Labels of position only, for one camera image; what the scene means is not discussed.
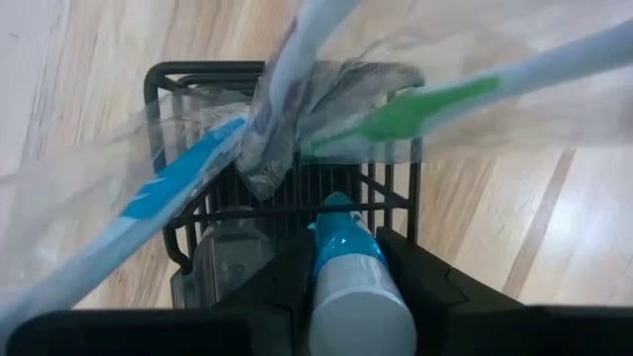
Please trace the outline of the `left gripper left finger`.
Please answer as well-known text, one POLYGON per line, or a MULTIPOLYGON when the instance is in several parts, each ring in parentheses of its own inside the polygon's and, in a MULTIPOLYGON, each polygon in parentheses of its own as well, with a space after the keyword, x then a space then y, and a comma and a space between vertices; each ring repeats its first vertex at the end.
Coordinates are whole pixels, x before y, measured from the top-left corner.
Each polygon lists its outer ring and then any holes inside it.
POLYGON ((313 298, 314 233, 301 230, 245 283, 212 307, 222 318, 221 355, 306 355, 313 298))

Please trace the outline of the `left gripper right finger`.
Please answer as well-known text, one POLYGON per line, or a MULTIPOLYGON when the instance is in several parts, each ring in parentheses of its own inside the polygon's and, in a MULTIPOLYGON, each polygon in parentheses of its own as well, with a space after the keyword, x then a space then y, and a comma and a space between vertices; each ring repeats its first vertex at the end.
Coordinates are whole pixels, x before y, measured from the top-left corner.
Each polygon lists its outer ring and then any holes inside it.
POLYGON ((386 227, 377 230, 389 272, 415 322, 418 355, 512 355, 523 337, 520 303, 386 227))

